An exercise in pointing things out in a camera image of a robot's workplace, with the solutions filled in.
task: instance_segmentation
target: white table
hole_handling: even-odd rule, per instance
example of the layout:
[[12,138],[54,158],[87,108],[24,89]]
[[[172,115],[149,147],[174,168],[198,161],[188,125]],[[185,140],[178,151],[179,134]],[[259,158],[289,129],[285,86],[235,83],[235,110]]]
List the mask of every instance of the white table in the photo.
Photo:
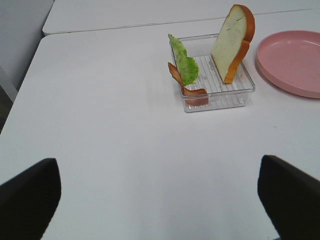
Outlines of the white table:
[[319,17],[256,16],[251,101],[196,113],[168,72],[167,34],[216,33],[223,19],[45,37],[0,135],[0,183],[57,159],[62,195],[44,240],[275,239],[260,160],[277,155],[320,179],[320,102],[263,80],[255,52],[274,32],[320,31]]
[[[320,8],[319,0],[243,0],[254,14]],[[46,35],[224,18],[237,0],[55,0]]]

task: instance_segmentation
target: white wall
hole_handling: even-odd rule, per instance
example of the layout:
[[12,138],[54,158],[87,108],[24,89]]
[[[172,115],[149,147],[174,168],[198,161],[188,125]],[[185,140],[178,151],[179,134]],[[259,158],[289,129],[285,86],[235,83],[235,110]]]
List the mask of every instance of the white wall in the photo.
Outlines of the white wall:
[[0,68],[19,88],[40,40],[53,0],[0,0]]

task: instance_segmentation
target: plate rim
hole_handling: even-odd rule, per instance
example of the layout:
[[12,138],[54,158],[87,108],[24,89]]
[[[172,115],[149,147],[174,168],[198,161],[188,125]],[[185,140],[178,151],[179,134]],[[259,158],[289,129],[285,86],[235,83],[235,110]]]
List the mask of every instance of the plate rim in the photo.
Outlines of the plate rim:
[[285,90],[286,92],[301,96],[301,97],[306,97],[306,98],[313,98],[313,99],[320,99],[320,91],[312,91],[309,89],[305,89],[305,88],[301,88],[301,87],[297,87],[294,85],[289,84],[286,81],[283,81],[282,79],[279,79],[278,77],[274,76],[272,74],[272,72],[268,71],[263,63],[261,62],[260,58],[259,58],[259,51],[261,49],[262,44],[270,39],[270,38],[274,38],[275,36],[278,35],[283,35],[283,34],[288,34],[288,33],[308,33],[308,34],[315,34],[315,35],[319,35],[320,37],[320,32],[317,31],[310,31],[310,30],[285,30],[285,31],[279,31],[279,32],[275,32],[273,34],[270,34],[268,36],[266,36],[264,39],[262,39],[260,41],[260,43],[258,44],[258,47],[256,49],[256,54],[255,54],[255,62],[256,62],[256,66],[259,69],[259,71],[261,72],[261,74],[273,85],[277,86],[278,88],[281,88],[283,90]]

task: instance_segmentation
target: pink plastic plate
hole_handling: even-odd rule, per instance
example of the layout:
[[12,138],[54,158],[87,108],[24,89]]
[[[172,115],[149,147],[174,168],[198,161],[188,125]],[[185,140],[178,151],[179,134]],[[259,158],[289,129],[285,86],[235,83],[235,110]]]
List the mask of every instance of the pink plastic plate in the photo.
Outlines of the pink plastic plate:
[[279,88],[320,99],[320,32],[272,34],[260,42],[256,63],[260,72]]

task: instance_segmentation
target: bread crust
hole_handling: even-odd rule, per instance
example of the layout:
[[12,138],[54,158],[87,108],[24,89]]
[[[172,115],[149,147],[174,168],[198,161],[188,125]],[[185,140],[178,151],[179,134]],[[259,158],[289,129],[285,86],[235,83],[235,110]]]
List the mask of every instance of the bread crust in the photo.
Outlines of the bread crust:
[[233,61],[231,62],[229,68],[228,68],[228,72],[225,76],[225,78],[223,79],[223,82],[225,84],[231,84],[234,80],[234,77],[237,73],[237,69],[239,64],[241,64],[242,60],[245,58],[249,47],[250,47],[250,42],[252,41],[254,34],[255,34],[255,30],[256,30],[256,24],[255,24],[255,18],[254,15],[252,14],[252,12],[249,10],[249,8],[247,8],[244,5],[240,5],[240,4],[235,4],[232,6],[232,8],[234,7],[240,7],[244,14],[245,14],[245,18],[246,18],[246,31],[245,31],[245,35],[244,38],[242,40],[242,44],[241,47],[239,48],[239,51],[237,52],[236,56],[234,57]]

